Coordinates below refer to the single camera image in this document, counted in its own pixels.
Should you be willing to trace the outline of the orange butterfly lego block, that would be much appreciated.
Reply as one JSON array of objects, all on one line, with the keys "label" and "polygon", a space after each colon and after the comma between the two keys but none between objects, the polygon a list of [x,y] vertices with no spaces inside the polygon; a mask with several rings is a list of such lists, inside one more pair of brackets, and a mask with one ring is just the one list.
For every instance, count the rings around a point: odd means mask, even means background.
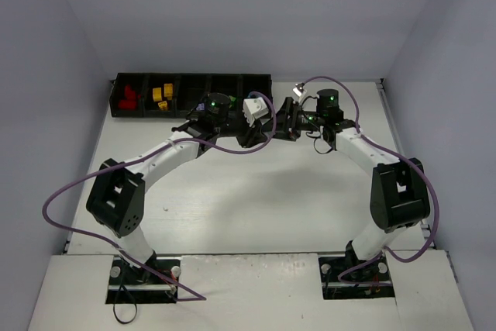
[{"label": "orange butterfly lego block", "polygon": [[171,100],[174,97],[174,85],[172,83],[164,84],[163,93],[166,100]]}]

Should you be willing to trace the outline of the small orange lego brick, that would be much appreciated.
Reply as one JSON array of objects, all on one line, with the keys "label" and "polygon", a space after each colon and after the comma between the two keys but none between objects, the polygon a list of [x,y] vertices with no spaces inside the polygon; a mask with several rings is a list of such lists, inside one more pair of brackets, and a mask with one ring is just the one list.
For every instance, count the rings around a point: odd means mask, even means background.
[{"label": "small orange lego brick", "polygon": [[169,110],[169,105],[168,105],[167,101],[159,102],[157,105],[158,105],[159,110],[161,110],[161,111],[168,111]]}]

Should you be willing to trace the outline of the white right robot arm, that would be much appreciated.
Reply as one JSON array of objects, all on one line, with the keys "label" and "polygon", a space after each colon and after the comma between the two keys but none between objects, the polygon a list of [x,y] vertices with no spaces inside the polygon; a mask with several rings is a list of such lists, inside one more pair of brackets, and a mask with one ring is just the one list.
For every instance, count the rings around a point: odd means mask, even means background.
[{"label": "white right robot arm", "polygon": [[317,92],[315,111],[303,109],[303,88],[296,87],[293,92],[295,97],[287,97],[277,113],[275,136],[295,141],[301,131],[317,130],[331,151],[347,156],[371,177],[369,222],[346,246],[347,265],[361,264],[376,257],[400,233],[429,217],[423,165],[365,137],[355,121],[344,117],[336,89]]}]

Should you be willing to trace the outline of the yellow long lego brick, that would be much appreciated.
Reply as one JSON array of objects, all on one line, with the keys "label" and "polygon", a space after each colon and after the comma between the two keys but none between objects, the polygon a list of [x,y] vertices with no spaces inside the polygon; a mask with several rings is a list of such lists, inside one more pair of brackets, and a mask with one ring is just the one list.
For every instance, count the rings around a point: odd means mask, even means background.
[{"label": "yellow long lego brick", "polygon": [[162,88],[161,87],[156,87],[152,89],[152,99],[154,102],[162,102],[163,101],[163,94],[162,94]]}]

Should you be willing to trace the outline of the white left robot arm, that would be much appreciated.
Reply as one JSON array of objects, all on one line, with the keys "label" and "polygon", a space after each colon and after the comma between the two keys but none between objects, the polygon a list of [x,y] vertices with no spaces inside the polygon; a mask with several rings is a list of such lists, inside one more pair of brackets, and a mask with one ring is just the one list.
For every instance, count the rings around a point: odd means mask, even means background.
[{"label": "white left robot arm", "polygon": [[146,241],[140,223],[144,217],[148,190],[177,167],[215,148],[219,137],[242,136],[255,130],[260,119],[272,114],[270,99],[259,92],[243,100],[239,122],[229,118],[229,98],[211,93],[204,98],[204,110],[178,127],[171,136],[146,153],[118,163],[106,160],[91,188],[86,209],[99,224],[112,232],[112,242],[133,266],[151,263],[156,254]]}]

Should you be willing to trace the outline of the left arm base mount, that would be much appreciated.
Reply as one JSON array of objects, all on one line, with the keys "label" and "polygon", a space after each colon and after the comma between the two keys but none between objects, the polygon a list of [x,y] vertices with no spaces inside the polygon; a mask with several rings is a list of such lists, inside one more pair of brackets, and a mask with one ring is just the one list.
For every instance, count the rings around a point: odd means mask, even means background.
[{"label": "left arm base mount", "polygon": [[113,257],[108,279],[105,299],[108,305],[174,304],[177,301],[175,284],[168,284],[121,257]]}]

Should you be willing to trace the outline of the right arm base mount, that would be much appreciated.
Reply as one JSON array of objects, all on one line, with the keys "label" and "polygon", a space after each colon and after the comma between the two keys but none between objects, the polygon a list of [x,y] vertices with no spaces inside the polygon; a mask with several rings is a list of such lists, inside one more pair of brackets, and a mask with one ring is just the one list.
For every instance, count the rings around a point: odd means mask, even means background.
[{"label": "right arm base mount", "polygon": [[394,298],[394,288],[385,255],[372,264],[356,269],[350,274],[338,276],[348,268],[358,265],[349,264],[344,256],[320,256],[319,275],[324,300],[368,300]]}]

